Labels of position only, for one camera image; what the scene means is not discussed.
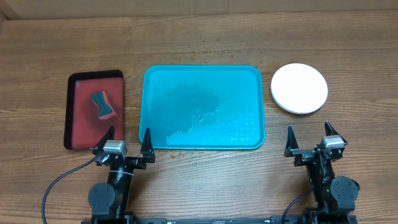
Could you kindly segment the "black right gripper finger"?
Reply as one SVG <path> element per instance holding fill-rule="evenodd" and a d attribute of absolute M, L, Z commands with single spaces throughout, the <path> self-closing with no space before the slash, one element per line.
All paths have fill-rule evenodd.
<path fill-rule="evenodd" d="M 293 157 L 299 151 L 299 146 L 291 126 L 287 130 L 287 143 L 285 145 L 284 156 Z"/>
<path fill-rule="evenodd" d="M 340 138 L 343 140 L 344 145 L 347 145 L 347 144 L 348 144 L 348 142 L 346 141 L 346 139 L 345 139 L 343 136 L 341 136 L 341 135 L 333 128 L 333 126 L 330 124 L 329 121 L 326 121 L 325 124 L 324 124 L 324 126 L 325 126 L 325 133 L 326 133 L 326 136 L 337 136 L 337 135 L 339 135 Z"/>

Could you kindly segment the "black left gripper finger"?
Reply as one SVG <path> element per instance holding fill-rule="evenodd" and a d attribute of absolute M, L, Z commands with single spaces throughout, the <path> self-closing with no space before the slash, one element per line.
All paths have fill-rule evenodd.
<path fill-rule="evenodd" d="M 144 139 L 142 140 L 141 154 L 143 157 L 155 157 L 149 128 L 146 129 Z"/>
<path fill-rule="evenodd" d="M 93 154 L 97 154 L 103 151 L 103 148 L 108 140 L 114 139 L 114 126 L 111 126 L 107 133 L 100 139 L 100 141 L 93 148 Z"/>

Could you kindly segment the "black and pink sponge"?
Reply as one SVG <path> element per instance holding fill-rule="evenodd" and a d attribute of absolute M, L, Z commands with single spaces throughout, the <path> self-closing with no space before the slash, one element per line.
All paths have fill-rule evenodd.
<path fill-rule="evenodd" d="M 111 106 L 105 91 L 97 91 L 91 94 L 90 99 L 98 109 L 99 119 L 106 120 L 116 116 L 116 112 Z"/>

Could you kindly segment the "white pink plate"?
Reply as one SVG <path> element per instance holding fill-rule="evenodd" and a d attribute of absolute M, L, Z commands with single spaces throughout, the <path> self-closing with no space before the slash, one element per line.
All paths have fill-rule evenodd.
<path fill-rule="evenodd" d="M 323 75 L 303 63 L 280 67 L 271 79 L 270 90 L 274 101 L 293 114 L 315 112 L 328 98 L 328 85 Z"/>

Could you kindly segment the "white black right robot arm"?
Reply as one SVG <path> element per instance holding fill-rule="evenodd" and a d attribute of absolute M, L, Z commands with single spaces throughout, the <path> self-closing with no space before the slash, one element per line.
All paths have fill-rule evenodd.
<path fill-rule="evenodd" d="M 350 213 L 355 210 L 360 186 L 349 177 L 337 177 L 332 163 L 343 157 L 348 145 L 329 122 L 325 122 L 325 134 L 313 149 L 301 150 L 291 126 L 287 130 L 287 143 L 284 156 L 294 158 L 294 166 L 305 166 L 311 189 L 297 197 L 285 209 L 282 223 L 356 223 Z M 315 208 L 307 208 L 296 219 L 287 218 L 287 213 L 299 200 L 314 194 Z"/>

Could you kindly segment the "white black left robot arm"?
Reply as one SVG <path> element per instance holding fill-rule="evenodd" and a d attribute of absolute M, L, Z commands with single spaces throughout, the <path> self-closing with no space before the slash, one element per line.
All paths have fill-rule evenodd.
<path fill-rule="evenodd" d="M 126 143 L 114 138 L 114 127 L 110 127 L 93 148 L 93 154 L 96 165 L 108 166 L 109 174 L 106 182 L 95 184 L 88 193 L 88 202 L 92 209 L 90 222 L 140 223 L 133 212 L 127 211 L 127 204 L 134 170 L 145 170 L 148 163 L 155 162 L 150 130 L 145 132 L 141 157 L 127 155 Z"/>

